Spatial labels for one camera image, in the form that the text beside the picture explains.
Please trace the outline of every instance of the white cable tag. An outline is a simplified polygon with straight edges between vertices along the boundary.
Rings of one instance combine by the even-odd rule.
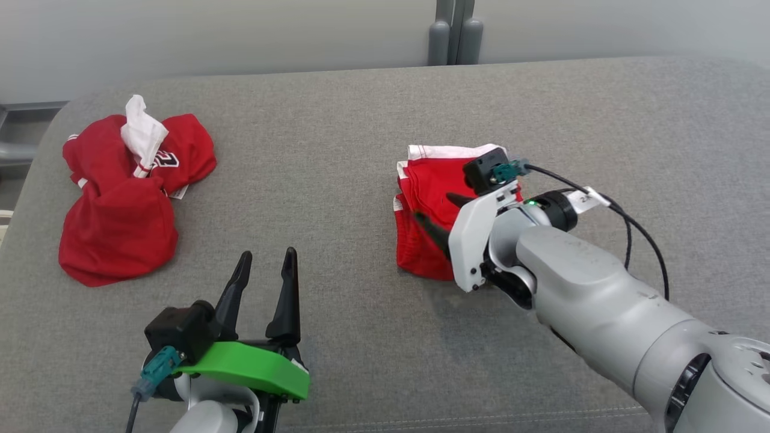
[[[569,200],[572,205],[572,209],[575,209],[575,213],[578,215],[600,204],[604,206],[610,205],[610,202],[602,197],[601,194],[594,191],[590,186],[586,186],[585,189],[588,190],[588,195],[581,191],[572,191],[566,196],[567,200]]]
[[[612,204],[610,203],[609,200],[605,199],[600,193],[597,193],[596,190],[594,190],[590,186],[586,186],[585,189],[588,190],[588,195],[591,198],[599,200],[599,203],[601,203],[602,206],[609,207]]]

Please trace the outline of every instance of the gray table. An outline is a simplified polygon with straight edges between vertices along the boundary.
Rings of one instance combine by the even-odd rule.
[[[80,194],[61,148],[134,92],[157,118],[195,113],[219,165],[174,203],[171,263],[89,289],[57,263]],[[592,185],[657,239],[674,302],[768,341],[768,142],[770,72],[721,59],[167,79],[84,96],[46,133],[0,250],[0,431],[122,431],[145,325],[167,305],[216,301],[248,249],[238,331],[260,337],[289,245],[312,389],[282,410],[281,431],[650,431],[633,400],[502,293],[396,268],[395,162],[409,144],[498,143]],[[574,233],[623,254],[607,211]],[[637,239],[631,271],[660,287]],[[183,410],[144,404],[136,431],[167,431]]]

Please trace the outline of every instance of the cable connector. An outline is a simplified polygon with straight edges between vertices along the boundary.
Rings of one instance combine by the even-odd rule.
[[[141,401],[148,401],[163,379],[167,378],[185,360],[185,354],[171,346],[165,346],[142,369],[142,377],[131,387],[131,394]]]

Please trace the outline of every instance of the white tag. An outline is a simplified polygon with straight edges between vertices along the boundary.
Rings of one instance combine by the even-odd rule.
[[[189,185],[185,185],[185,186],[179,188],[178,190],[174,191],[173,193],[170,193],[169,197],[173,198],[173,199],[181,200],[182,197],[185,196],[185,193],[187,192],[187,187],[188,186]]]
[[[577,191],[577,190],[567,194],[567,200],[570,201],[570,204],[572,205],[572,209],[575,209],[575,213],[577,213],[578,215],[585,212],[586,210],[589,210],[592,207],[596,207],[601,204],[599,200],[596,200],[594,197],[587,196],[583,194],[581,191]]]

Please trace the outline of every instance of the green plastic part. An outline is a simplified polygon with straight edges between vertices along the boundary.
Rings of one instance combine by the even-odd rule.
[[[310,375],[300,366],[277,353],[238,341],[216,342],[198,364],[174,372],[202,374],[270,394],[286,394],[289,399],[306,400],[310,389]]]

